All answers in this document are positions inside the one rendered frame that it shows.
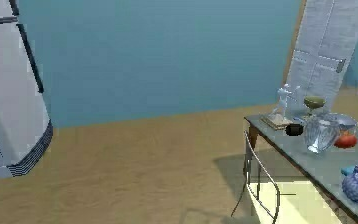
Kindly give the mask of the clear glass vase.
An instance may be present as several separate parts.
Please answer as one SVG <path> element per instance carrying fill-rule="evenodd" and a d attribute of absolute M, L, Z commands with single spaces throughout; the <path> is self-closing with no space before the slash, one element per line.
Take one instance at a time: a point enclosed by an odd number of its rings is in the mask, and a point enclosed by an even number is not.
<path fill-rule="evenodd" d="M 307 149 L 320 153 L 333 145 L 339 137 L 339 124 L 331 113 L 315 114 L 304 122 L 304 140 Z"/>

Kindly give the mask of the red tomato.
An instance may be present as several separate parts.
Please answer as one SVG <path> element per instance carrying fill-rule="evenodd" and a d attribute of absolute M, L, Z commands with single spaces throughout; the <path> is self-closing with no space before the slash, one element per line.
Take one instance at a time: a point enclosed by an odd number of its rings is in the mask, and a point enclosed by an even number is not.
<path fill-rule="evenodd" d="M 357 137 L 355 135 L 346 134 L 341 135 L 335 142 L 335 146 L 338 148 L 351 148 L 357 144 Z"/>

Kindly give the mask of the clear glass bowl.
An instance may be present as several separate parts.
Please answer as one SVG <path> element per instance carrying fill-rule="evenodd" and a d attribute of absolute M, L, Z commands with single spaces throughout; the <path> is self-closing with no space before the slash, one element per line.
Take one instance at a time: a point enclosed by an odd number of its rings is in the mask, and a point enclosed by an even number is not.
<path fill-rule="evenodd" d="M 351 116 L 340 113 L 332 113 L 334 120 L 339 124 L 339 130 L 342 135 L 356 134 L 358 122 Z"/>

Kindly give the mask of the green goblet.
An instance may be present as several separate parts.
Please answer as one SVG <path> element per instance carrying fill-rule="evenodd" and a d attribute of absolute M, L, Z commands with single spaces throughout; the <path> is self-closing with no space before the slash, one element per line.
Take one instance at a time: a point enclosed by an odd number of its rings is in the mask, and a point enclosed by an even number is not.
<path fill-rule="evenodd" d="M 323 107 L 325 103 L 325 99 L 318 96 L 306 96 L 304 98 L 304 105 L 309 109 L 309 115 L 312 115 L 315 109 Z"/>

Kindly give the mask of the white figure trophy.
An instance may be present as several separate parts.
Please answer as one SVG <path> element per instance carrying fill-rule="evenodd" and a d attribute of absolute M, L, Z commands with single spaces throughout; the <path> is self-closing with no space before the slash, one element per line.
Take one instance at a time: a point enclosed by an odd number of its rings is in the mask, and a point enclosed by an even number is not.
<path fill-rule="evenodd" d="M 293 90 L 291 90 L 291 86 L 289 84 L 284 84 L 277 91 L 279 101 L 276 107 L 272 110 L 271 113 L 262 115 L 260 120 L 269 125 L 274 130 L 282 130 L 285 129 L 288 125 L 292 124 L 293 121 L 286 117 L 288 101 L 296 100 L 296 93 L 299 89 L 300 87 L 296 86 Z"/>

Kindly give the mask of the grey top table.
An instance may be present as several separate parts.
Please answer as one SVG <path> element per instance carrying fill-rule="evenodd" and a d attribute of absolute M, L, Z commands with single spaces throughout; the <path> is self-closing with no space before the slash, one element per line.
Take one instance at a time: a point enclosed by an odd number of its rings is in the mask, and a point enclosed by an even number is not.
<path fill-rule="evenodd" d="M 249 131 L 244 133 L 246 140 L 244 185 L 250 183 L 255 143 L 257 136 L 261 136 L 358 224 L 358 205 L 342 192 L 343 175 L 340 173 L 342 168 L 358 165 L 358 143 L 349 150 L 330 147 L 325 152 L 316 154 L 307 150 L 302 136 L 289 137 L 283 131 L 270 128 L 261 118 L 261 115 L 245 117 L 249 123 Z"/>

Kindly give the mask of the white fridge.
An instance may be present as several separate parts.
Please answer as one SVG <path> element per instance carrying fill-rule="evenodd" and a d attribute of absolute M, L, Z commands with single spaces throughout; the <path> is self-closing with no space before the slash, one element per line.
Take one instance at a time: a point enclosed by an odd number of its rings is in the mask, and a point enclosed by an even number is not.
<path fill-rule="evenodd" d="M 53 137 L 43 93 L 16 26 L 18 17 L 16 0 L 0 0 L 0 179 L 29 173 Z"/>

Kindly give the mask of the grey room door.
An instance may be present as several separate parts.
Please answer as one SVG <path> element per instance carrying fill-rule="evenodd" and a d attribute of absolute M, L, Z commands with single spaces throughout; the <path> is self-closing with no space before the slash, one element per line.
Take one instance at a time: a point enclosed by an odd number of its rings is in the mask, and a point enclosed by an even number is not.
<path fill-rule="evenodd" d="M 358 0 L 306 0 L 287 83 L 300 89 L 289 108 L 302 111 L 306 96 L 325 99 L 330 109 L 358 42 Z M 341 73 L 339 60 L 346 59 Z"/>

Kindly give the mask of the thin metal frame chair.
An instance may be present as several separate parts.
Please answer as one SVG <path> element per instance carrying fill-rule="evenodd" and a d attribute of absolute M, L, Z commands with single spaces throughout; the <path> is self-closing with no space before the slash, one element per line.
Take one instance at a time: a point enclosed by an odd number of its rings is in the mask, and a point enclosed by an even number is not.
<path fill-rule="evenodd" d="M 265 166 L 263 165 L 262 161 L 259 159 L 258 155 L 255 152 L 255 144 L 257 137 L 252 137 L 250 131 L 244 132 L 244 139 L 245 139 L 245 155 L 244 155 L 244 162 L 242 168 L 243 174 L 243 183 L 241 192 L 239 194 L 238 200 L 233 207 L 230 216 L 233 217 L 237 208 L 239 207 L 240 203 L 243 199 L 243 194 L 248 192 L 251 196 L 253 196 L 256 202 L 260 205 L 260 207 L 266 212 L 266 214 L 272 219 L 271 224 L 277 224 L 279 214 L 280 214 L 280 206 L 281 206 L 281 196 L 283 193 L 280 191 L 279 185 L 273 179 L 273 177 L 269 174 Z M 251 178 L 252 178 L 252 163 L 257 162 L 257 182 L 256 182 L 256 190 L 253 190 L 251 187 Z M 274 212 L 264 205 L 263 200 L 261 199 L 261 174 L 264 173 L 269 182 L 272 184 L 275 192 L 275 208 Z"/>

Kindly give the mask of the cyan flat block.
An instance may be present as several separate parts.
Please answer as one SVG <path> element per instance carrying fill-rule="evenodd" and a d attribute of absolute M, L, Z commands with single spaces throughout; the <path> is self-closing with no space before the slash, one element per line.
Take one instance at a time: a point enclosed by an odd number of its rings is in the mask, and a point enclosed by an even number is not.
<path fill-rule="evenodd" d="M 349 166 L 349 167 L 345 167 L 341 169 L 341 173 L 344 176 L 347 176 L 349 174 L 354 173 L 355 171 L 358 171 L 358 165 L 353 165 L 353 166 Z"/>

